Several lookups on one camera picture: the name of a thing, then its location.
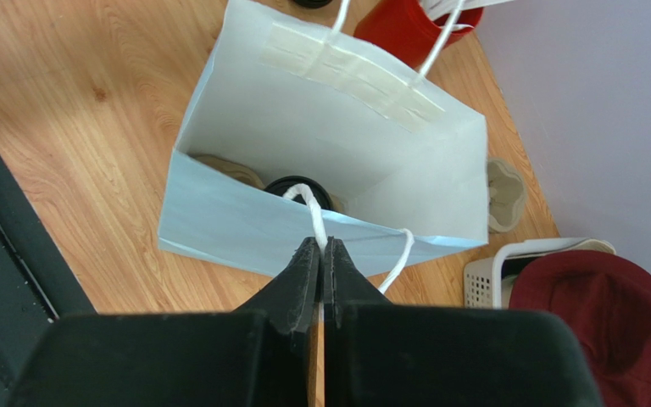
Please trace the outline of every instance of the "gray wall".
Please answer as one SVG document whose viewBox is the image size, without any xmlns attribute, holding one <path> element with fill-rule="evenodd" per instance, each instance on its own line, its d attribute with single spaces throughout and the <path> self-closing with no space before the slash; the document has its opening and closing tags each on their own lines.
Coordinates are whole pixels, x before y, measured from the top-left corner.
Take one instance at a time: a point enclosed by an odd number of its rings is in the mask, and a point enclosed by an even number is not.
<svg viewBox="0 0 651 407">
<path fill-rule="evenodd" d="M 515 0 L 478 35 L 562 236 L 651 272 L 651 2 Z"/>
</svg>

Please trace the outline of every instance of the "black round object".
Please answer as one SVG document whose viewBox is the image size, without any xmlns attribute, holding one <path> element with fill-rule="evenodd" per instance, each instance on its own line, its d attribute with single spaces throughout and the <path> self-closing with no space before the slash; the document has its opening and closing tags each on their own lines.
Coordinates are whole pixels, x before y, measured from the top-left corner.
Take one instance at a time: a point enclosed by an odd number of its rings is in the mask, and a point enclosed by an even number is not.
<svg viewBox="0 0 651 407">
<path fill-rule="evenodd" d="M 293 0 L 299 6 L 305 8 L 321 8 L 327 6 L 332 0 Z"/>
<path fill-rule="evenodd" d="M 284 176 L 279 180 L 271 182 L 267 187 L 265 187 L 265 191 L 282 197 L 283 194 L 287 192 L 288 188 L 297 184 L 305 184 L 309 186 L 310 190 L 313 192 L 315 200 L 318 201 L 318 205 L 320 205 L 322 209 L 333 210 L 333 202 L 331 201 L 331 196 L 328 195 L 328 192 L 326 192 L 318 182 L 304 176 Z M 303 197 L 300 195 L 293 199 L 293 201 L 305 205 L 305 201 L 303 201 Z"/>
</svg>

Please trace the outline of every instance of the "dark red cloth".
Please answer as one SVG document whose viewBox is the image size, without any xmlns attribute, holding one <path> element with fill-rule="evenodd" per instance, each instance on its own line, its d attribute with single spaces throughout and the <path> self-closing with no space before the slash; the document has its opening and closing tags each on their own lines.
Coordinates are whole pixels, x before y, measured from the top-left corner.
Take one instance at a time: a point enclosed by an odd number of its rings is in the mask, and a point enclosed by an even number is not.
<svg viewBox="0 0 651 407">
<path fill-rule="evenodd" d="M 651 407 L 651 275 L 587 250 L 544 256 L 516 279 L 510 309 L 544 309 L 574 331 L 607 406 Z"/>
</svg>

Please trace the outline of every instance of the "white wall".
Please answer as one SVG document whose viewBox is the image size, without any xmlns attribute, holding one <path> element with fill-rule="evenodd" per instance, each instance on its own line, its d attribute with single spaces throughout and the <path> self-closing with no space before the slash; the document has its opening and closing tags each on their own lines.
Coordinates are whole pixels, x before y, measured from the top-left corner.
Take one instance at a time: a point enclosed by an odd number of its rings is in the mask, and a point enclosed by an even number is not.
<svg viewBox="0 0 651 407">
<path fill-rule="evenodd" d="M 651 272 L 651 1 L 515 0 L 478 35 L 562 236 Z"/>
</svg>

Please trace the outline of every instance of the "white basket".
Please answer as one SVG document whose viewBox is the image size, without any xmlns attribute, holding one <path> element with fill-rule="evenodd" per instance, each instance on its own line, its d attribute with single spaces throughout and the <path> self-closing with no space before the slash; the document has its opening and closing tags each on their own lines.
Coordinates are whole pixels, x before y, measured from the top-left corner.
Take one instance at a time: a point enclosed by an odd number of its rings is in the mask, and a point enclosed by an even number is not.
<svg viewBox="0 0 651 407">
<path fill-rule="evenodd" d="M 464 268 L 466 308 L 501 308 L 501 268 L 507 258 L 546 254 L 572 248 L 589 240 L 585 237 L 526 240 L 503 246 L 496 256 L 473 261 Z"/>
</svg>

